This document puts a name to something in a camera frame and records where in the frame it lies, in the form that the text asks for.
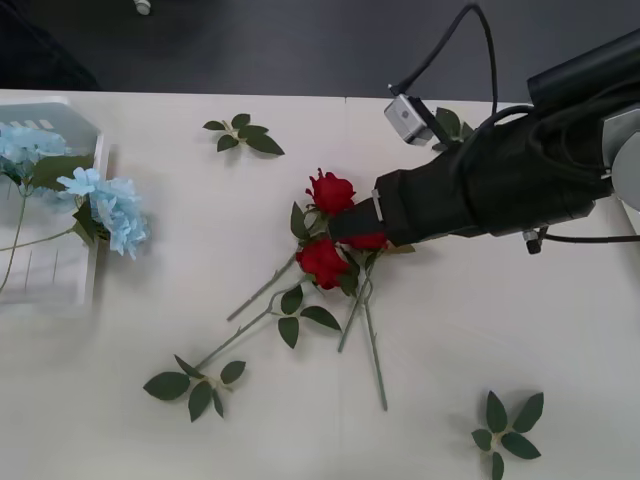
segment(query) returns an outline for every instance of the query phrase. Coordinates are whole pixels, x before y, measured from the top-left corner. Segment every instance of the table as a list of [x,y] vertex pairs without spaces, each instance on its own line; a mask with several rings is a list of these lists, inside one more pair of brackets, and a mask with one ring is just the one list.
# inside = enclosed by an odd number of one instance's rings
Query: table
[[[2,96],[42,95],[3,91]],[[387,100],[69,93],[114,147],[112,173],[135,179],[153,239],[133,263],[103,252],[93,319],[0,325],[0,471],[11,479],[486,478],[473,445],[483,399],[508,409],[544,391],[527,435],[542,458],[504,455],[510,480],[635,478],[640,430],[638,247],[546,242],[529,256],[521,236],[442,238],[380,262],[374,321],[389,411],[377,396],[360,320],[338,338],[304,328],[290,350],[273,322],[208,369],[244,359],[226,418],[189,423],[186,402],[142,385],[197,362],[251,313],[224,318],[288,258],[293,201],[318,167],[364,198],[374,179],[433,156],[387,125]],[[428,102],[471,125],[472,102]],[[249,112],[287,155],[217,154],[202,125]],[[620,204],[554,233],[628,234]],[[290,272],[283,284],[293,282]],[[337,292],[318,301],[343,320]]]

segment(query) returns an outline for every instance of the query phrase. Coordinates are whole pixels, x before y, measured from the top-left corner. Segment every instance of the light blue hydrangea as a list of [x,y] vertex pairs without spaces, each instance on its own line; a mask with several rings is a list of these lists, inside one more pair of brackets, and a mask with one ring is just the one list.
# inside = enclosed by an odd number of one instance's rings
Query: light blue hydrangea
[[67,142],[57,133],[26,127],[0,128],[0,156],[13,163],[37,163],[44,157],[70,153]]
[[84,196],[95,192],[96,186],[100,184],[100,173],[94,168],[89,168],[88,170],[76,168],[73,171],[73,176],[73,179],[67,177],[58,178],[58,183],[67,187],[67,193]]
[[135,193],[133,181],[101,180],[93,168],[76,168],[73,176],[73,179],[59,177],[58,182],[67,187],[68,194],[89,195],[93,219],[111,234],[111,250],[120,255],[126,250],[135,259],[138,245],[149,238],[149,228],[140,213],[140,197]]

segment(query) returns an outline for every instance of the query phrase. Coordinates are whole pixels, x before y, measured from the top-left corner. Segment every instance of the rose stem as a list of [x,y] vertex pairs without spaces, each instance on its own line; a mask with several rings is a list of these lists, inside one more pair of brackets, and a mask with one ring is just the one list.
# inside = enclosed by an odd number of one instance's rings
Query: rose stem
[[273,277],[271,277],[271,280],[269,280],[267,283],[261,286],[256,293],[251,295],[251,297],[249,297],[249,299],[246,302],[240,305],[237,309],[233,311],[231,315],[227,317],[227,321],[230,322],[231,320],[236,318],[238,315],[240,315],[242,311],[245,308],[247,308],[249,305],[251,305],[255,300],[257,300],[257,298],[260,295],[262,295],[265,292],[265,290],[267,290],[271,285],[276,283],[280,279],[280,277],[282,277],[284,272],[286,272],[289,269],[289,267],[293,265],[293,262],[295,261],[295,259],[296,259],[296,254],[294,253],[293,255],[291,255],[291,257],[289,257],[289,260],[287,260],[287,263],[285,263],[282,266],[282,268],[280,268],[280,270],[276,270],[276,273],[274,273]]
[[369,337],[371,338],[371,349],[373,350],[373,362],[376,366],[376,374],[378,376],[378,387],[380,388],[380,400],[382,402],[382,409],[386,412],[389,408],[387,405],[387,394],[384,391],[384,382],[382,381],[382,370],[380,369],[380,358],[378,357],[377,337],[378,335],[373,331],[373,321],[371,320],[371,310],[369,309],[369,299],[373,294],[373,282],[371,282],[371,272],[375,262],[369,268],[369,271],[365,270],[367,281],[369,282],[369,293],[364,300],[364,311],[367,317],[367,326],[369,327]]
[[294,288],[296,288],[298,285],[301,285],[302,283],[304,283],[307,280],[306,277],[301,278],[300,280],[298,280],[294,285],[290,286],[289,288],[286,288],[284,290],[280,290],[276,293],[274,293],[271,296],[271,300],[269,300],[269,305],[267,306],[267,308],[260,314],[258,315],[256,318],[254,318],[253,320],[251,320],[249,323],[247,323],[244,327],[240,327],[238,329],[238,331],[231,337],[229,338],[226,342],[224,342],[222,345],[220,345],[218,348],[216,348],[213,352],[211,352],[209,355],[207,355],[206,357],[204,357],[204,360],[202,360],[200,363],[198,363],[195,368],[196,370],[201,369],[202,367],[204,367],[207,363],[209,363],[209,361],[211,361],[211,359],[217,355],[218,353],[220,353],[222,350],[224,350],[231,342],[233,342],[236,338],[238,338],[240,335],[242,335],[244,332],[246,332],[247,330],[249,330],[251,327],[253,327],[256,323],[258,323],[258,321],[265,317],[266,315],[273,313],[273,302],[276,299],[276,297],[278,295],[282,295],[283,293],[287,293],[289,290],[292,290]]
[[16,230],[16,238],[13,240],[13,247],[11,247],[11,258],[9,259],[9,266],[7,267],[7,273],[4,276],[4,281],[0,285],[0,293],[4,290],[7,280],[9,280],[9,273],[11,273],[11,265],[13,265],[13,256],[16,253],[16,245],[18,245],[18,237],[20,236],[20,228],[22,228],[22,220],[24,220],[24,210],[27,204],[26,195],[22,195],[22,205],[20,206],[20,218],[18,219],[18,228]]
[[43,238],[41,240],[35,240],[35,241],[29,242],[29,243],[22,243],[20,245],[16,245],[15,247],[0,248],[0,252],[6,252],[7,250],[12,250],[14,248],[28,247],[29,245],[35,245],[36,243],[48,242],[49,240],[53,240],[55,238],[63,237],[65,235],[68,235],[71,232],[73,232],[73,227],[69,228],[68,230],[65,230],[64,232],[56,233],[55,235],[51,235],[50,237]]
[[360,306],[360,302],[362,301],[362,295],[364,294],[364,290],[369,283],[369,279],[365,280],[364,284],[360,288],[360,292],[358,292],[358,296],[356,297],[356,303],[353,305],[353,309],[351,310],[351,315],[349,315],[349,320],[347,320],[347,325],[344,327],[344,332],[342,333],[342,337],[340,338],[340,344],[338,345],[338,353],[342,353],[344,349],[344,344],[347,341],[347,335],[351,330],[351,325],[353,324],[353,320],[356,317],[356,312],[358,311],[358,307]]

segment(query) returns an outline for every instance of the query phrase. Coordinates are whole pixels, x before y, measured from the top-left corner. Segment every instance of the red rose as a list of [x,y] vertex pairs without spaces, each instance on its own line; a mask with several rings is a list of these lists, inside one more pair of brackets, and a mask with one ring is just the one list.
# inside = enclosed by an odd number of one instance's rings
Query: red rose
[[316,283],[325,290],[339,287],[338,277],[347,272],[349,264],[342,260],[328,238],[307,245],[296,254],[300,268],[316,277]]
[[384,233],[359,235],[357,237],[340,240],[340,243],[344,243],[358,250],[380,250],[388,246],[387,237],[384,236]]
[[307,193],[313,197],[313,201],[320,211],[335,215],[349,207],[353,207],[353,197],[356,192],[353,191],[353,185],[349,180],[336,177],[333,173],[327,172],[325,177],[322,170],[318,169],[318,179],[313,177],[311,185],[313,193],[307,189]]

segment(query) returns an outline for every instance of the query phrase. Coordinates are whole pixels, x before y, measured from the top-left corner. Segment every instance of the dark floor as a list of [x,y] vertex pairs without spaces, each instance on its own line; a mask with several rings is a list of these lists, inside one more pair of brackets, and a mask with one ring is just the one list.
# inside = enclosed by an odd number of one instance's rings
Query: dark floor
[[[387,96],[433,47],[463,0],[17,0],[105,90]],[[526,79],[640,27],[638,0],[484,0],[501,100]],[[460,25],[414,92],[490,99],[477,18]]]

